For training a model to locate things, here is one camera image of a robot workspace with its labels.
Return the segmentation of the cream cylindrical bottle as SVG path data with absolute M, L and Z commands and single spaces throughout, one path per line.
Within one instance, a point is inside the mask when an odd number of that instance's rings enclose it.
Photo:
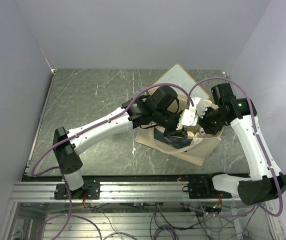
M 189 139 L 191 139 L 191 138 L 194 138 L 194 137 L 195 137 L 194 132 L 189 131 L 189 130 L 186 132 L 186 135 L 187 135 L 187 137 L 188 137 Z

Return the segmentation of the cream canvas tote bag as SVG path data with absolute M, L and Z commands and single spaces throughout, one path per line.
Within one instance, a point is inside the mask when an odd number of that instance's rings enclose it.
M 182 131 L 180 132 L 181 136 L 164 136 L 164 128 L 160 126 L 149 129 L 139 128 L 135 142 L 202 166 L 205 159 L 220 143 L 223 130 L 216 135 L 200 135 L 199 128 L 201 126 L 198 124 L 196 129 L 186 129 L 186 131 L 194 132 L 194 138 L 188 138 L 186 132 Z

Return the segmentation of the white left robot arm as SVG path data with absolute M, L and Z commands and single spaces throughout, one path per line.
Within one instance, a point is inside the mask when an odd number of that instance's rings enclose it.
M 67 193 L 74 199 L 85 191 L 80 159 L 89 147 L 116 134 L 136 128 L 160 126 L 169 133 L 176 131 L 179 111 L 168 110 L 178 102 L 177 92 L 168 85 L 158 87 L 153 94 L 128 100 L 112 113 L 79 128 L 66 130 L 59 127 L 54 132 L 54 154 L 67 186 Z

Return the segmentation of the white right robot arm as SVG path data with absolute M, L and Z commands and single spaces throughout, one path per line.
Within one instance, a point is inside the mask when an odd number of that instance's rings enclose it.
M 244 151 L 249 177 L 215 175 L 204 184 L 204 194 L 214 198 L 221 191 L 227 192 L 239 196 L 247 206 L 279 198 L 286 191 L 286 174 L 281 172 L 267 148 L 252 101 L 237 98 L 229 83 L 212 87 L 211 93 L 218 108 L 208 107 L 198 123 L 211 135 L 223 126 L 232 127 Z

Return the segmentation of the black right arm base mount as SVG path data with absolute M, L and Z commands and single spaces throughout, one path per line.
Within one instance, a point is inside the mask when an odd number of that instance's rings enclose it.
M 232 198 L 230 193 L 219 191 L 214 188 L 212 178 L 215 174 L 189 174 L 182 177 L 187 184 L 182 188 L 184 193 L 188 193 L 190 199 L 218 199 L 222 195 L 223 199 Z

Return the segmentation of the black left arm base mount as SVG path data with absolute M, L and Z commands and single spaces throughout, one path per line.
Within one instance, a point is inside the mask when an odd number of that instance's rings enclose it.
M 73 200 L 98 200 L 100 197 L 100 186 L 100 183 L 96 180 L 86 179 L 81 188 L 71 191 L 71 198 Z M 67 200 L 68 198 L 66 185 L 64 183 L 57 184 L 54 192 L 54 199 Z

